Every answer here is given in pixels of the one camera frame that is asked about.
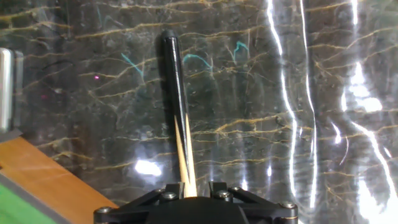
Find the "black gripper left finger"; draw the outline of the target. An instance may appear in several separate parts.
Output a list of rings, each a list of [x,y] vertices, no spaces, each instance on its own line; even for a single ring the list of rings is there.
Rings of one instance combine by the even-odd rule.
[[[93,212],[94,223],[144,223],[149,212],[162,203],[184,198],[185,184],[167,184],[119,208],[100,207]]]

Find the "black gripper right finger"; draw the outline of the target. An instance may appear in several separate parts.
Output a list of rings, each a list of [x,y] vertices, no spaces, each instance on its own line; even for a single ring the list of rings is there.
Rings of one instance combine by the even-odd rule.
[[[209,182],[210,197],[237,205],[250,221],[274,224],[298,224],[298,206],[291,201],[270,202],[241,187],[228,187],[226,182]]]

